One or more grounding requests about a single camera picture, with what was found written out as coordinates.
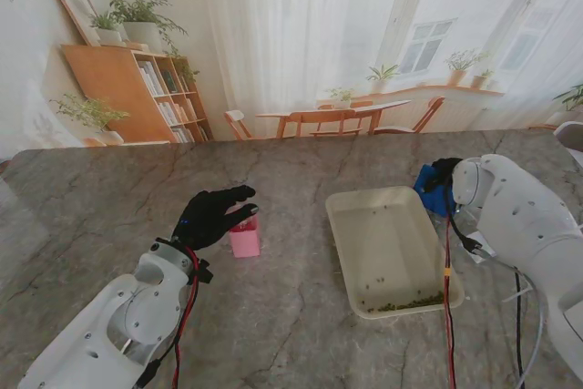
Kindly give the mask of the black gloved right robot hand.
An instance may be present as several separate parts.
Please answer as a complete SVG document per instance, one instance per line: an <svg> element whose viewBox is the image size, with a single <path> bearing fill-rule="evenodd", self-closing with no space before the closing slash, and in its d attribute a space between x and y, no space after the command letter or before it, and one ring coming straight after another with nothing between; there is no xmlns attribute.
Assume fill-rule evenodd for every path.
<svg viewBox="0 0 583 389"><path fill-rule="evenodd" d="M424 192L431 192L438 186L445 186L460 161L460 158L446 158L434 161L431 166L432 173L423 185Z"/></svg>

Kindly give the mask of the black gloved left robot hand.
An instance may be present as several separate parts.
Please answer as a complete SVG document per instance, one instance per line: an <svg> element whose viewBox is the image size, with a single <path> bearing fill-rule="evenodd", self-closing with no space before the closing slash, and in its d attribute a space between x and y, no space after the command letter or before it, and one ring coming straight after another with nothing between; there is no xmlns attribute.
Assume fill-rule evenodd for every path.
<svg viewBox="0 0 583 389"><path fill-rule="evenodd" d="M258 206L247 203L255 194L256 190L247 185L199 192L183 210L170 242L180 250L208 248L257 213Z"/></svg>

